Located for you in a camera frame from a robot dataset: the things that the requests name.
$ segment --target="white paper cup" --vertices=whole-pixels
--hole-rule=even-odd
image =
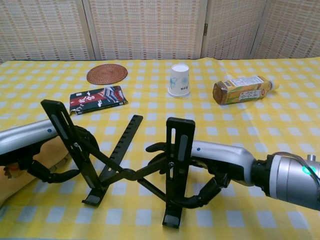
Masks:
[[[168,92],[176,98],[183,98],[190,93],[189,67],[187,65],[179,63],[171,67]]]

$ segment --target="plastic bottle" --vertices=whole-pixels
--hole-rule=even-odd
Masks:
[[[262,99],[267,92],[278,87],[277,81],[266,80],[261,76],[242,77],[216,82],[212,95],[220,105],[234,104]]]

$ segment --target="woven coaster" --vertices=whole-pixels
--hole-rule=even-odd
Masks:
[[[102,64],[92,68],[86,75],[91,84],[108,85],[120,82],[128,75],[124,66],[118,64]]]

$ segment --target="yellow checkered tablecloth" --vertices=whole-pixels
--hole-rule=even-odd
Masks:
[[[190,68],[191,94],[167,93],[173,64]],[[0,65],[0,131],[46,118],[43,99],[69,108],[71,93],[97,89],[87,72],[102,63],[128,70],[118,84],[129,104],[72,116],[93,133],[109,156],[133,114],[144,117],[121,165],[134,170],[154,156],[146,146],[164,142],[168,117],[193,119],[195,140],[243,146],[257,159],[288,151],[317,154],[320,143],[320,57],[254,60],[9,61]],[[219,106],[212,89],[219,80],[260,75],[280,88],[258,101]],[[91,159],[97,171],[103,164]],[[71,161],[63,170],[75,168]],[[191,167],[186,195],[212,176]],[[165,176],[147,177],[165,189]],[[137,182],[113,184],[99,208],[84,205],[82,176],[61,184],[39,180],[0,209],[1,238],[44,239],[320,239],[317,211],[266,197],[258,187],[232,182],[208,205],[184,209],[179,230],[162,226],[165,203]]]

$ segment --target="green led light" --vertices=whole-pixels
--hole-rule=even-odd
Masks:
[[[316,173],[316,168],[315,168],[314,166],[310,166],[310,168],[312,169],[312,171],[313,171],[314,173]],[[303,171],[305,174],[311,175],[310,171],[309,171],[305,166],[302,167],[302,171]]]

